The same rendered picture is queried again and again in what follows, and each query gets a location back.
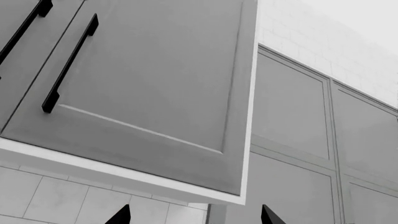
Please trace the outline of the white wall cabinet carcass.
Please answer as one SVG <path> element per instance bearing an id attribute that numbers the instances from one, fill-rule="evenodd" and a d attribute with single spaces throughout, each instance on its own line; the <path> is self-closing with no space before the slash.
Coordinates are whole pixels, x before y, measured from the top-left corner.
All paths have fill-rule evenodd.
<path id="1" fill-rule="evenodd" d="M 251 90 L 252 90 L 251 111 L 253 111 L 253 101 L 254 101 L 257 47 L 258 47 L 258 41 L 255 33 L 255 48 L 254 48 L 255 54 L 253 56 L 254 63 L 253 63 L 252 80 L 251 80 Z M 39 73 L 42 71 L 44 65 L 48 62 L 49 58 L 53 55 L 53 52 L 48 57 L 47 61 L 43 64 Z M 127 169 L 125 167 L 114 166 L 112 164 L 107 164 L 104 162 L 99 162 L 96 160 L 75 156 L 73 154 L 67 154 L 66 152 L 55 151 L 52 149 L 47 149 L 31 145 L 28 143 L 23 143 L 20 141 L 8 139 L 2 135 L 2 132 L 5 130 L 6 126 L 0 132 L 0 160 L 11 161 L 21 164 L 23 166 L 31 166 L 37 169 L 43 169 L 50 172 L 63 173 L 66 175 L 75 175 L 77 177 L 81 177 L 82 179 L 91 179 L 91 180 L 96 180 L 98 182 L 105 182 L 107 184 L 117 184 L 118 186 L 122 186 L 124 188 L 134 188 L 142 192 L 149 192 L 152 194 L 162 195 L 164 197 L 173 197 L 188 202 L 215 203 L 223 205 L 228 205 L 228 204 L 244 205 L 244 203 L 246 202 L 246 192 L 247 192 L 247 182 L 248 182 L 252 116 L 250 117 L 249 121 L 250 121 L 249 125 L 250 135 L 248 137 L 249 141 L 248 148 L 247 151 L 244 153 L 241 195 L 226 194 L 224 192 L 219 192 L 216 190 L 211 190 L 208 188 L 203 188 L 192 184 L 187 184 L 185 182 L 166 179 L 156 175 L 150 175 L 148 173 Z"/>

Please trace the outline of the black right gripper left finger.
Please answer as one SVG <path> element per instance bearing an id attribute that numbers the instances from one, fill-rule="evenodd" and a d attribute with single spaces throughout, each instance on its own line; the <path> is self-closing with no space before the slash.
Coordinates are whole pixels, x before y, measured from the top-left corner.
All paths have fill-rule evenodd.
<path id="1" fill-rule="evenodd" d="M 105 224 L 130 224 L 131 213 L 129 205 L 123 206 L 116 214 L 114 214 Z"/>

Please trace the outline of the grey wall cabinet door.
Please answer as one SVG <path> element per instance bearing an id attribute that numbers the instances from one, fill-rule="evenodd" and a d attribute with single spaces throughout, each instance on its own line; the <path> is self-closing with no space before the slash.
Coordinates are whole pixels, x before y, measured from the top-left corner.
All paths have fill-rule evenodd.
<path id="1" fill-rule="evenodd" d="M 258 0 L 86 0 L 5 138 L 241 195 Z M 42 103 L 94 13 L 51 113 Z"/>
<path id="2" fill-rule="evenodd" d="M 27 14 L 38 0 L 27 6 Z M 52 0 L 46 17 L 37 17 L 0 66 L 0 132 L 65 33 L 84 0 Z"/>

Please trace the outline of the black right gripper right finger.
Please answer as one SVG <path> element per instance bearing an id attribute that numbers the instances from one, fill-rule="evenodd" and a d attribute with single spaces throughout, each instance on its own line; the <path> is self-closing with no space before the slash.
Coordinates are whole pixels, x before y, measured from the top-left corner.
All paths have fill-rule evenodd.
<path id="1" fill-rule="evenodd" d="M 267 205 L 262 205 L 261 222 L 262 224 L 286 224 Z"/>

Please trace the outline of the grey tall panelled cabinet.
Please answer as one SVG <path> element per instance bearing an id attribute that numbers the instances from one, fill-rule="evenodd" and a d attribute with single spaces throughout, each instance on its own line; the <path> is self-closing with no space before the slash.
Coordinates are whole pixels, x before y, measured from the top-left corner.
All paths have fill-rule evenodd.
<path id="1" fill-rule="evenodd" d="M 245 205 L 205 224 L 398 224 L 398 109 L 258 48 Z"/>

